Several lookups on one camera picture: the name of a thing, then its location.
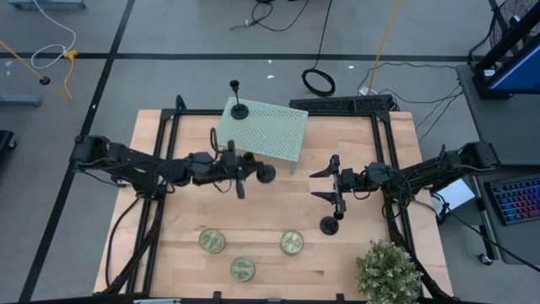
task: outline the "potted plant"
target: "potted plant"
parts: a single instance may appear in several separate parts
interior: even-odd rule
[[[373,242],[363,258],[356,258],[358,291],[373,304],[410,304],[420,295],[420,277],[410,255],[394,243]]]

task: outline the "cart wheel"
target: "cart wheel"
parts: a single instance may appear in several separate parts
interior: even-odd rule
[[[11,143],[8,144],[8,149],[15,149],[17,148],[17,142],[12,140]]]
[[[493,260],[491,258],[489,258],[488,255],[485,254],[485,253],[482,253],[482,254],[478,255],[478,261],[480,261],[480,263],[482,263],[482,264],[484,264],[486,266],[493,265]]]

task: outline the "wooden table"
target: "wooden table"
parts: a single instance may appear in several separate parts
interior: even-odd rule
[[[139,112],[131,148],[152,154],[159,115],[160,111]],[[209,130],[218,125],[219,119],[219,116],[182,116],[174,157],[196,151],[211,152]],[[411,113],[391,113],[391,126],[400,166],[422,161]],[[382,124],[380,130],[388,161]],[[226,194],[212,186],[177,187],[174,194],[166,197],[150,295],[209,298],[219,290],[223,298],[333,300],[337,293],[343,293],[347,300],[365,300],[365,295],[356,291],[354,259],[368,252],[370,240],[389,239],[386,220],[381,215],[382,193],[372,193],[364,201],[345,194],[348,211],[340,222],[339,232],[335,236],[322,234],[319,222],[324,216],[332,215],[333,207],[311,196],[310,191],[331,190],[332,179],[308,176],[324,169],[333,154],[340,155],[342,169],[352,167],[356,172],[375,161],[370,119],[310,117],[295,174],[289,174],[285,161],[257,157],[273,164],[277,176],[270,184],[261,184],[254,176],[250,177],[245,183],[246,199],[236,197],[234,185]],[[111,227],[133,198],[132,189],[120,190]],[[417,200],[430,204],[425,191],[418,194]],[[111,278],[132,255],[141,207],[139,204],[130,212],[116,231]],[[433,211],[411,204],[408,212],[418,259],[441,289],[451,294]],[[199,234],[207,228],[225,234],[227,245],[220,254],[209,254],[199,248]],[[281,235],[288,230],[299,231],[305,239],[302,252],[295,257],[284,255],[279,248]],[[256,275],[247,283],[235,283],[230,276],[230,263],[239,256],[248,257],[256,264]],[[143,258],[140,274],[145,264]],[[96,291],[105,289],[104,273],[105,253]],[[135,290],[141,290],[142,277],[138,276]]]

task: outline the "yellow cable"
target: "yellow cable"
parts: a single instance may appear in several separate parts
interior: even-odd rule
[[[5,44],[3,41],[0,41],[0,45],[2,45],[6,50],[8,50],[8,52],[11,53],[11,55],[15,56],[15,58],[17,58],[20,62],[22,62],[32,73],[34,73],[35,76],[37,76],[37,78],[39,79],[43,79],[44,76],[41,75],[40,73],[37,73],[36,70],[34,70],[34,68],[32,68],[28,63],[26,63],[26,61],[21,58],[19,55],[17,55],[17,53],[12,50],[7,44]]]
[[[368,88],[369,95],[371,93],[371,88],[373,87],[373,83],[375,82],[375,74],[377,73],[377,65],[379,64],[379,57],[382,54],[382,49],[385,47],[386,39],[388,38],[388,34],[390,34],[390,29],[394,25],[394,19],[397,16],[397,11],[399,10],[399,5],[401,4],[401,0],[396,0],[396,4],[394,5],[394,11],[391,13],[390,21],[388,21],[388,26],[386,27],[386,31],[384,36],[382,37],[381,46],[379,46],[379,51],[377,52],[377,57],[375,58],[375,66],[373,66],[373,73],[371,74],[371,80],[370,80],[370,87]]]
[[[71,78],[71,74],[73,73],[73,69],[75,68],[75,56],[77,55],[78,55],[77,50],[71,50],[69,52],[66,52],[63,55],[65,58],[69,59],[69,61],[71,62],[69,73],[67,73],[67,76],[64,79],[64,89],[66,90],[67,97],[69,98],[70,101],[73,101],[73,97],[71,96],[71,93],[69,92],[68,82],[69,82],[69,79]]]
[[[40,73],[38,73],[36,70],[34,70],[34,68],[32,68],[28,63],[26,63],[26,61],[21,58],[21,56],[19,56],[14,50],[12,50],[7,44],[5,44],[3,41],[0,41],[0,46],[3,46],[6,50],[8,50],[8,52],[11,53],[11,55],[13,55],[15,58],[17,58],[21,63],[23,63],[35,76],[37,76],[37,78],[39,78],[40,80],[41,79],[44,79],[45,76],[41,75]],[[64,94],[62,93],[62,91],[60,89],[58,89],[53,83],[50,83],[51,85],[51,89],[54,90],[55,92],[57,92],[60,96],[62,97],[65,97]]]

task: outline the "green petri dish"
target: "green petri dish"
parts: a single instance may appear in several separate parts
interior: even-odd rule
[[[225,248],[225,243],[225,236],[215,229],[206,229],[199,236],[201,249],[212,254],[220,253]]]
[[[295,256],[304,246],[304,237],[298,231],[287,231],[281,236],[279,243],[281,251],[289,256]]]
[[[238,282],[247,282],[255,275],[255,264],[249,258],[235,258],[230,264],[230,275]]]

